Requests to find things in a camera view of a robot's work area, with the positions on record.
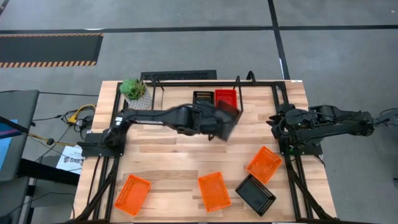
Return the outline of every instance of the black plastic basket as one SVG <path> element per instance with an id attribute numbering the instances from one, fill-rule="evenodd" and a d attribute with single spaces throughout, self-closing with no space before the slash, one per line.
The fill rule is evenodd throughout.
<path id="1" fill-rule="evenodd" d="M 205 101 L 214 105 L 214 92 L 213 91 L 194 91 L 193 92 L 193 104 Z"/>
<path id="2" fill-rule="evenodd" d="M 235 191 L 259 216 L 263 216 L 276 200 L 276 197 L 252 175 L 248 175 Z"/>

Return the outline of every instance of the wooden tabletop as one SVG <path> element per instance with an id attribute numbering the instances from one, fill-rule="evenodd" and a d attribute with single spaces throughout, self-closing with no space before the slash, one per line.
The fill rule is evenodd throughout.
<path id="1" fill-rule="evenodd" d="M 117 81 L 105 81 L 102 84 L 92 127 L 94 133 L 102 133 L 102 130 L 109 128 L 117 84 Z M 286 81 L 286 87 L 290 103 L 306 110 L 308 102 L 303 83 Z M 172 106 L 192 103 L 194 90 L 213 91 L 220 88 L 182 86 L 164 87 L 164 91 L 158 88 L 154 108 L 166 110 Z M 228 142 L 219 139 L 208 141 L 207 136 L 201 135 L 184 136 L 163 126 L 131 126 L 127 133 L 124 155 L 119 163 L 114 201 L 130 174 L 152 182 L 152 188 L 138 216 L 133 217 L 113 207 L 111 222 L 294 221 L 284 163 L 266 184 L 277 199 L 263 217 L 257 215 L 235 192 L 235 188 L 249 174 L 245 167 L 261 146 L 267 146 L 280 156 L 278 143 L 272 136 L 271 127 L 266 124 L 268 117 L 275 114 L 271 88 L 245 86 L 242 87 L 242 94 L 244 113 Z M 86 207 L 96 160 L 94 157 L 87 158 L 83 163 L 74 203 L 77 215 Z M 309 191 L 327 213 L 335 216 L 325 168 L 314 156 L 302 156 L 302 160 Z M 91 197 L 97 190 L 101 164 L 100 161 Z M 230 207 L 208 213 L 204 208 L 198 178 L 218 171 L 223 175 L 232 204 Z M 301 213 L 305 217 L 302 195 L 298 189 L 297 192 Z M 108 193 L 105 192 L 100 218 L 104 217 L 107 197 Z"/>

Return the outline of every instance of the orange basket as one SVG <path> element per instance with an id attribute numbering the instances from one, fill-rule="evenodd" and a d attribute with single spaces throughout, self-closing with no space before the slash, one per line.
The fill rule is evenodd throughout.
<path id="1" fill-rule="evenodd" d="M 130 215 L 136 216 L 147 197 L 149 189 L 149 181 L 130 175 L 114 206 Z"/>
<path id="2" fill-rule="evenodd" d="M 214 212 L 231 205 L 221 172 L 199 177 L 198 182 L 207 212 Z"/>
<path id="3" fill-rule="evenodd" d="M 282 159 L 279 159 L 277 154 L 273 153 L 265 146 L 262 146 L 246 169 L 256 179 L 266 184 L 281 163 Z"/>

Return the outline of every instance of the red basket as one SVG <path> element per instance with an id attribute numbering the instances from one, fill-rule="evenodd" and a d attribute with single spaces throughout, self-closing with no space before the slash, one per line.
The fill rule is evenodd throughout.
<path id="1" fill-rule="evenodd" d="M 215 90 L 215 95 L 216 106 L 218 106 L 218 102 L 220 100 L 223 100 L 229 105 L 238 108 L 238 104 L 236 102 L 236 90 Z"/>

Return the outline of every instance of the white pot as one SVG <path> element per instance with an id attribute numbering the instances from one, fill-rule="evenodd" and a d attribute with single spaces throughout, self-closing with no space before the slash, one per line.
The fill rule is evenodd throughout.
<path id="1" fill-rule="evenodd" d="M 144 96 L 138 100 L 129 100 L 125 95 L 123 95 L 123 97 L 129 104 L 129 108 L 134 110 L 145 110 L 148 109 L 152 104 L 152 96 L 148 92 L 148 87 L 146 88 Z"/>

